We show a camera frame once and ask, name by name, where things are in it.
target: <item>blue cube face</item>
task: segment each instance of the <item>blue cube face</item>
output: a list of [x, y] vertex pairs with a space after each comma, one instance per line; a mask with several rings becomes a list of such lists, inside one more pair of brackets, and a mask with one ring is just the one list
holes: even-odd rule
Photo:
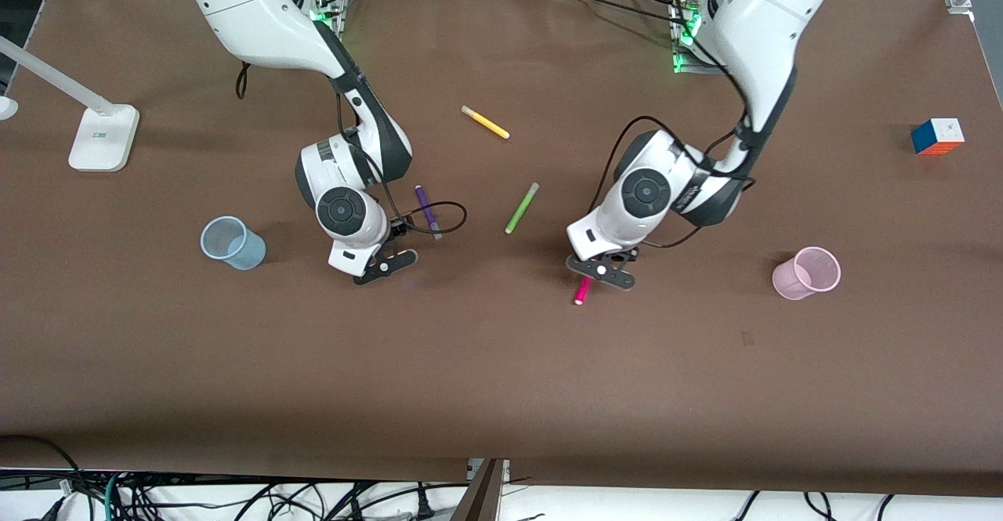
[[913, 149], [917, 153], [922, 153], [924, 150], [935, 146], [936, 143], [937, 133], [934, 131], [933, 120], [927, 120], [926, 123], [913, 129]]

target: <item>blue cup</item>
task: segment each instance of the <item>blue cup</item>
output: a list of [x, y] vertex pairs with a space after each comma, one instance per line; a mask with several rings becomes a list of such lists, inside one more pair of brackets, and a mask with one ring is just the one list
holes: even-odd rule
[[202, 252], [237, 270], [251, 270], [265, 260], [265, 241], [233, 216], [222, 216], [202, 230]]

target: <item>cup rim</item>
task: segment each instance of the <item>cup rim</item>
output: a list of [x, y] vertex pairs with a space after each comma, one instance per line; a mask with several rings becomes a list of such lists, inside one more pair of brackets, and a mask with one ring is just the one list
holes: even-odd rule
[[797, 254], [792, 259], [793, 263], [797, 264], [798, 258], [807, 251], [821, 251], [822, 253], [825, 253], [825, 256], [827, 256], [829, 259], [832, 260], [832, 263], [835, 264], [835, 280], [832, 281], [832, 285], [827, 288], [815, 288], [810, 284], [805, 284], [805, 282], [802, 281], [800, 276], [798, 276], [797, 273], [795, 272], [794, 276], [797, 278], [797, 281], [800, 282], [802, 286], [805, 286], [805, 288], [811, 290], [812, 292], [827, 292], [832, 288], [839, 286], [840, 280], [843, 278], [843, 267], [840, 266], [840, 260], [837, 259], [835, 256], [832, 253], [828, 252], [826, 249], [822, 249], [821, 247], [815, 247], [815, 246], [804, 247], [803, 249], [797, 251]]
[[[241, 231], [243, 231], [244, 233], [241, 236], [240, 246], [238, 246], [234, 252], [224, 255], [222, 257], [218, 257], [206, 250], [206, 232], [209, 231], [209, 228], [213, 227], [213, 225], [224, 220], [236, 221], [237, 224], [241, 226]], [[211, 258], [212, 260], [227, 260], [236, 257], [237, 254], [240, 253], [242, 249], [244, 249], [244, 245], [246, 245], [247, 242], [248, 242], [248, 226], [245, 225], [243, 221], [241, 221], [241, 218], [235, 216], [220, 216], [214, 219], [213, 221], [206, 224], [206, 227], [202, 229], [202, 235], [199, 237], [199, 246], [202, 247], [202, 252], [205, 254], [205, 256]]]

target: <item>teal cable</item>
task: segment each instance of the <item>teal cable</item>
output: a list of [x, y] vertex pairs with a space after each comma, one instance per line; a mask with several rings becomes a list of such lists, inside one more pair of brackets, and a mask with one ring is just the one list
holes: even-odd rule
[[111, 479], [108, 480], [108, 485], [104, 488], [104, 521], [111, 521], [111, 491], [115, 489], [115, 480], [118, 479], [118, 473], [111, 475]]

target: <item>pink marker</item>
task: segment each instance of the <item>pink marker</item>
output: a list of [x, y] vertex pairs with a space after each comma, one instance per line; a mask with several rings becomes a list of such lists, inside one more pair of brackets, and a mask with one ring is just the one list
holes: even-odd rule
[[575, 293], [575, 305], [582, 305], [585, 303], [585, 296], [589, 295], [590, 284], [592, 284], [592, 278], [583, 276], [582, 284], [579, 285], [578, 292]]

